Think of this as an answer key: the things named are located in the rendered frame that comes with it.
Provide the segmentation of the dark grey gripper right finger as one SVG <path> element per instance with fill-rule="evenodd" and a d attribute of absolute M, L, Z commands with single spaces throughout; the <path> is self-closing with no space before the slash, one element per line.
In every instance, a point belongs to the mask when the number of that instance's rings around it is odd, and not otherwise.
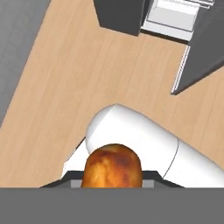
<path fill-rule="evenodd" d="M 143 188 L 181 188 L 170 181 L 162 179 L 157 171 L 143 171 Z"/>

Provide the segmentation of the dark grey cabinet block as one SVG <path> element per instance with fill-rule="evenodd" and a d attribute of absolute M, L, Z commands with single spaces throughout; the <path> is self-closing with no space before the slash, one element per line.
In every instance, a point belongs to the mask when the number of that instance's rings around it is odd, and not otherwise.
<path fill-rule="evenodd" d="M 93 0 L 100 27 L 138 36 L 152 0 Z"/>

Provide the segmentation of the white rounded cylinder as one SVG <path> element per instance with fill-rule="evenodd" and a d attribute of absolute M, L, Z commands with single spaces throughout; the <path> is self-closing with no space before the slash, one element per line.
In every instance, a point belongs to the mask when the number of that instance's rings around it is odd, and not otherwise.
<path fill-rule="evenodd" d="M 145 115 L 120 104 L 101 109 L 87 126 L 63 172 L 82 171 L 90 153 L 106 144 L 123 144 L 140 158 L 144 171 L 183 187 L 224 188 L 224 170 Z"/>

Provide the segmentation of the dark grey counter with white edge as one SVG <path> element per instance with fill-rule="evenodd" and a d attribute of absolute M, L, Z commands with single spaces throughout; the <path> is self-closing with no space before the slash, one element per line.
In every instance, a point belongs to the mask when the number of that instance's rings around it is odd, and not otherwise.
<path fill-rule="evenodd" d="M 224 0 L 197 20 L 173 83 L 171 94 L 178 95 L 193 84 L 224 66 Z"/>

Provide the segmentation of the white open drawer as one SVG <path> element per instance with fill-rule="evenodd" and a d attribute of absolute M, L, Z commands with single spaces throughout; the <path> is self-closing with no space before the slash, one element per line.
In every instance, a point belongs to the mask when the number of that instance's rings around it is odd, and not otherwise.
<path fill-rule="evenodd" d="M 196 24 L 214 3 L 215 0 L 152 0 L 141 29 L 190 41 Z"/>

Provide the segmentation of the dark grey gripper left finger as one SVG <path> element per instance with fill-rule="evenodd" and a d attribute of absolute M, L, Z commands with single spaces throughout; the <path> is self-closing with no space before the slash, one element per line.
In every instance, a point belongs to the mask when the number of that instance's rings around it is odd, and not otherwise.
<path fill-rule="evenodd" d="M 65 187 L 65 188 L 79 188 L 81 186 L 84 171 L 68 171 L 63 178 L 53 181 L 43 188 Z"/>

